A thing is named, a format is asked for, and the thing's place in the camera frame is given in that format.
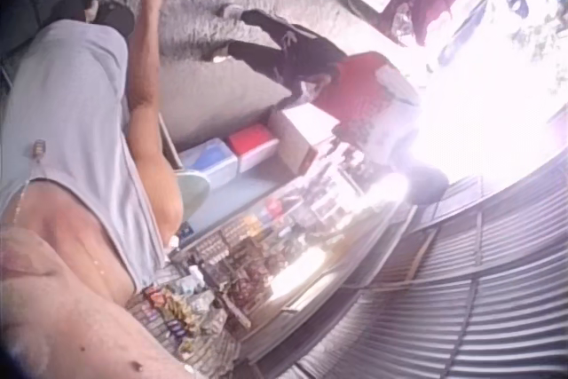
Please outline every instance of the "skin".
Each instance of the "skin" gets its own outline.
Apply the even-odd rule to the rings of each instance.
[[[130,49],[127,140],[167,242],[181,198],[162,156],[158,19],[163,0],[142,0]],[[34,378],[192,377],[123,309],[134,286],[96,217],[71,193],[34,181],[0,217],[1,332]]]

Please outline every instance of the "shoe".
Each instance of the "shoe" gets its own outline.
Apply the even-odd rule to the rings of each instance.
[[[211,53],[209,60],[214,64],[219,64],[220,62],[223,62],[226,59],[228,59],[230,56],[231,55],[229,55],[229,44],[226,43],[220,48],[215,49]]]
[[[238,21],[243,12],[245,12],[245,8],[239,4],[226,4],[218,11],[217,15],[220,18]]]

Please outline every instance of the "forearm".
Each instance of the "forearm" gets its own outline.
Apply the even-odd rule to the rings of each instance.
[[[128,72],[129,110],[160,109],[160,45],[158,25],[162,0],[141,0],[140,12],[130,41]]]

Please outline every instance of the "corrugated metal sheet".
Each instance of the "corrugated metal sheet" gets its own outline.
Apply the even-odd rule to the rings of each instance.
[[[288,371],[281,377],[565,377],[565,156],[464,210],[482,198],[480,184],[464,182],[461,190],[470,195],[447,194],[446,206],[425,211],[428,228],[403,238],[371,288],[296,363],[304,376]],[[436,224],[432,217],[446,221]],[[417,259],[417,274],[405,283]]]

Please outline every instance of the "person in gray tank top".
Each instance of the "person in gray tank top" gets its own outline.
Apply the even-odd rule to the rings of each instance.
[[[162,2],[141,0],[130,51],[118,5],[90,24],[56,14],[14,81],[1,142],[0,326],[30,377],[192,377],[123,308],[153,280],[182,219],[159,132]]]

